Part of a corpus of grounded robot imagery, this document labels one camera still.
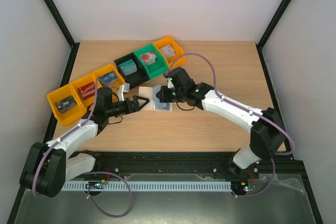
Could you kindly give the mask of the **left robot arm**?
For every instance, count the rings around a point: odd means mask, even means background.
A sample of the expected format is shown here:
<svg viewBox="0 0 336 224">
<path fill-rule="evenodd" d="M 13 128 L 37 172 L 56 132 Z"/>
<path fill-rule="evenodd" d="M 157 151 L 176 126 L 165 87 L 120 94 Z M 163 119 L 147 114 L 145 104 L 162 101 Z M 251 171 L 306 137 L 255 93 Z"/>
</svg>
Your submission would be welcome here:
<svg viewBox="0 0 336 224">
<path fill-rule="evenodd" d="M 148 98 L 138 95 L 114 102 L 113 96 L 115 93 L 110 88 L 99 88 L 93 105 L 74 127 L 47 143 L 34 143 L 28 152 L 20 185 L 36 195 L 52 198 L 67 181 L 91 172 L 95 166 L 95 157 L 87 153 L 73 156 L 73 153 L 88 140 L 98 136 L 109 124 L 111 117 L 141 111 L 150 102 Z"/>
</svg>

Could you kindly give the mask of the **beige card holder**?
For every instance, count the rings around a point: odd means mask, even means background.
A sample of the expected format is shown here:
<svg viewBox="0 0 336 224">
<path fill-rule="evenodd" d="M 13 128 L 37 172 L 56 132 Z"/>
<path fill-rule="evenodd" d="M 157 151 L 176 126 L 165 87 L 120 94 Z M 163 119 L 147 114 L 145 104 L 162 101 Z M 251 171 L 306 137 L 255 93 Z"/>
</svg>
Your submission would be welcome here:
<svg viewBox="0 0 336 224">
<path fill-rule="evenodd" d="M 164 111 L 172 112 L 171 103 L 161 103 L 156 97 L 156 94 L 160 91 L 161 85 L 155 87 L 139 87 L 139 96 L 148 98 L 150 102 L 143 108 L 147 111 Z"/>
</svg>

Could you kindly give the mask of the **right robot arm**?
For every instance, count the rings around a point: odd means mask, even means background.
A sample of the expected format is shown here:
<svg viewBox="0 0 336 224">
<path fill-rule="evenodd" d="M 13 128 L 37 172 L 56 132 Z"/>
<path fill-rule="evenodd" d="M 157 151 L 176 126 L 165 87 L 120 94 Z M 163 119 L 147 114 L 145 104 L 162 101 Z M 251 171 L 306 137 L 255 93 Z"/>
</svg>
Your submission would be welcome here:
<svg viewBox="0 0 336 224">
<path fill-rule="evenodd" d="M 275 109 L 261 110 L 228 98 L 207 83 L 195 83 L 181 67 L 170 71 L 166 78 L 168 84 L 159 87 L 154 95 L 161 103 L 185 102 L 218 114 L 250 134 L 249 145 L 240 148 L 228 162 L 232 176 L 242 177 L 252 164 L 271 160 L 285 141 L 284 125 Z"/>
</svg>

